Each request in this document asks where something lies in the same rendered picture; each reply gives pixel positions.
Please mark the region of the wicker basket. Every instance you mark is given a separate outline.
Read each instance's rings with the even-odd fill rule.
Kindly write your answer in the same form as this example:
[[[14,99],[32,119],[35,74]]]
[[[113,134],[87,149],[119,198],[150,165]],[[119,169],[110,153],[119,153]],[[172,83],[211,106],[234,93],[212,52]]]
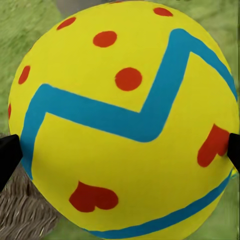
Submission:
[[[6,136],[0,133],[0,139]],[[0,240],[39,240],[54,230],[62,215],[19,162],[0,193]]]

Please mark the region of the easter egg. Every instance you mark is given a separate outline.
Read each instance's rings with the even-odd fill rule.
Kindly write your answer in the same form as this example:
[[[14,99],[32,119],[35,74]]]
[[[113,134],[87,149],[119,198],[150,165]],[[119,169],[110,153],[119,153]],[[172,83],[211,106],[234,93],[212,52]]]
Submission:
[[[21,164],[44,198],[104,240],[182,240],[234,164],[230,66],[190,16],[149,1],[79,11],[40,37],[8,98]]]
[[[238,171],[237,168],[234,166],[229,180],[231,181],[231,180],[238,174],[238,172],[239,172],[239,171]]]

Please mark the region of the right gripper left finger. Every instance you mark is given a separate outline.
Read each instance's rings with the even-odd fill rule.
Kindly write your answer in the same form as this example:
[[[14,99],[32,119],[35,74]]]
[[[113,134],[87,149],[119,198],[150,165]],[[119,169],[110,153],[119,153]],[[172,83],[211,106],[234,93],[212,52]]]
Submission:
[[[0,193],[22,157],[23,153],[17,134],[0,138]]]

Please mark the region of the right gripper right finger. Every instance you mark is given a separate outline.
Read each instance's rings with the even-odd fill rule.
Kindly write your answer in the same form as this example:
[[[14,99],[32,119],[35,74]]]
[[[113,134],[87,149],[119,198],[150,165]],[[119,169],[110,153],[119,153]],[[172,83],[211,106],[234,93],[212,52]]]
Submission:
[[[240,135],[231,133],[228,157],[240,173]]]

